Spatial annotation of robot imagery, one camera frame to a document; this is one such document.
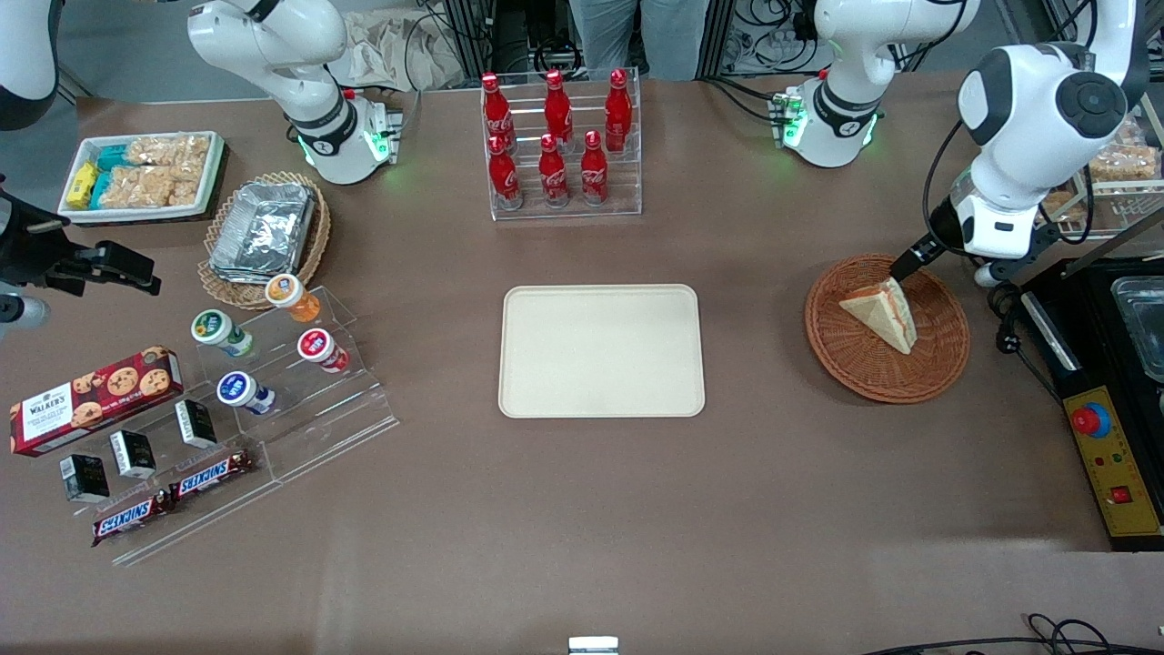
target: small black box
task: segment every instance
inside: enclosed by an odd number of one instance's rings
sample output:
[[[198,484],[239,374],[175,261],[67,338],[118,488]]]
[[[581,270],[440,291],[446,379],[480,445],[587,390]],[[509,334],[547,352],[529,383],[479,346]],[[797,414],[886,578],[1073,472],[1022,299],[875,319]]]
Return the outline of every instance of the small black box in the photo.
[[[118,430],[109,435],[113,447],[113,460],[118,463],[118,474],[126,478],[149,478],[157,470],[154,463],[154,450],[149,447],[146,435]]]
[[[184,400],[175,405],[173,411],[178,414],[182,441],[194,448],[211,448],[218,443],[218,440],[214,439],[211,411],[206,410],[205,405]]]
[[[109,498],[109,483],[100,457],[70,455],[61,461],[65,498],[73,503],[101,503]]]

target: aluminum foil container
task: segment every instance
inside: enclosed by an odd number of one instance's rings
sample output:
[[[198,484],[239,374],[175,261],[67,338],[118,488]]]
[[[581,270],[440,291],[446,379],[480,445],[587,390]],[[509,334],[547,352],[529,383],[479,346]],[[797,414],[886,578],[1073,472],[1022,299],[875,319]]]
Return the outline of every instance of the aluminum foil container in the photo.
[[[314,191],[301,184],[243,185],[222,221],[211,270],[243,284],[265,284],[279,272],[298,272],[314,208]]]

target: red button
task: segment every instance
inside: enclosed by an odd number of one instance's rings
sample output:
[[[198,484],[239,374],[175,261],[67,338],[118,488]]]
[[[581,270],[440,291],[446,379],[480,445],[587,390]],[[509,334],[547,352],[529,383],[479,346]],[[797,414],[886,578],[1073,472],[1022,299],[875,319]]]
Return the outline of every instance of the red button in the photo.
[[[1128,487],[1112,487],[1112,503],[1116,505],[1131,503],[1131,490]]]
[[[1090,407],[1080,407],[1071,413],[1071,425],[1085,435],[1094,435],[1100,429],[1099,414]]]

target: yogurt cup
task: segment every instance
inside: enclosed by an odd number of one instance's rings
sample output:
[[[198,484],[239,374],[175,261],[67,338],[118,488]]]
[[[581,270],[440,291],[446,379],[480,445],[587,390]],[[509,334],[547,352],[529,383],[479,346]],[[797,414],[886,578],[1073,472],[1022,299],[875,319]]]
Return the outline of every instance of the yogurt cup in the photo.
[[[303,282],[290,272],[281,272],[267,283],[267,301],[288,309],[299,322],[311,322],[319,315],[319,298],[303,287]]]
[[[275,392],[242,371],[232,371],[219,380],[218,397],[223,405],[242,407],[251,414],[267,414],[275,407]]]
[[[254,337],[217,308],[207,308],[190,323],[190,336],[199,344],[221,349],[229,357],[242,357],[254,347]]]
[[[321,327],[312,327],[299,337],[299,357],[318,364],[328,373],[342,373],[348,368],[348,351],[343,350],[331,333]]]

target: wicker basket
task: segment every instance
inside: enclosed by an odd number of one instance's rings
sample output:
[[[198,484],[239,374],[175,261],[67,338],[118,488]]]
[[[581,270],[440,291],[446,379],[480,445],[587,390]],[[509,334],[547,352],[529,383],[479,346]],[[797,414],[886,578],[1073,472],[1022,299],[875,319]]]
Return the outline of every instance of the wicker basket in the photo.
[[[332,232],[332,212],[327,208],[327,201],[324,199],[322,191],[319,190],[319,186],[314,181],[297,172],[268,172],[260,175],[251,179],[251,181],[303,184],[315,192],[315,209],[311,214],[311,234],[307,235],[307,242],[303,247],[303,261],[299,263],[299,271],[296,273],[304,283],[304,286],[308,286],[307,282],[315,273],[315,269],[319,268],[319,261],[324,258],[324,249],[327,248],[327,236]],[[211,226],[206,230],[206,238],[203,241],[206,244],[207,254],[214,250],[214,243],[218,242],[219,234],[222,232],[222,222],[230,213],[230,207],[234,205],[234,198],[237,193],[237,190],[230,193],[230,197],[222,202],[218,213],[214,214],[214,220],[211,221]],[[210,259],[198,264],[198,277],[201,278],[203,287],[206,289],[206,292],[215,299],[251,311],[271,307],[271,302],[267,301],[267,294],[262,284],[227,282],[214,275],[214,271],[211,270]]]
[[[918,270],[902,283],[917,326],[913,353],[902,355],[840,307],[840,298],[889,277],[890,255],[859,255],[830,268],[804,304],[808,341],[842,385],[881,403],[930,400],[961,376],[970,358],[970,326],[941,279]]]

